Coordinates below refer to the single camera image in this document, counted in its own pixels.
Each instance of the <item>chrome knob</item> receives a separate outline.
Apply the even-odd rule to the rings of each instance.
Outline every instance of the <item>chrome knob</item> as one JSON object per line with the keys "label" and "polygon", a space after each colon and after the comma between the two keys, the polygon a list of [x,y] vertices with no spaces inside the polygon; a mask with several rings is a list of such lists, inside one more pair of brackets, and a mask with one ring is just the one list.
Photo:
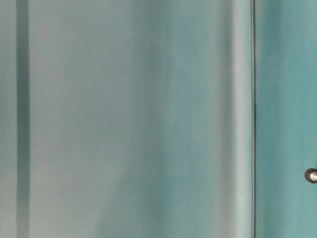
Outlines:
{"label": "chrome knob", "polygon": [[305,172],[305,179],[311,183],[317,183],[317,169],[307,169]]}

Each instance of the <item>door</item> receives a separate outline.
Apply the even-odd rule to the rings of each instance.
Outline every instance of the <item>door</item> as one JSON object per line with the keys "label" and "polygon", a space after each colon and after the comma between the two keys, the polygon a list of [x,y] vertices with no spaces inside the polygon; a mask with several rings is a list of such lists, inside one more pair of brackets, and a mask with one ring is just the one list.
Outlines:
{"label": "door", "polygon": [[317,166],[314,1],[256,1],[256,233],[316,235]]}
{"label": "door", "polygon": [[312,237],[316,10],[0,1],[0,237]]}

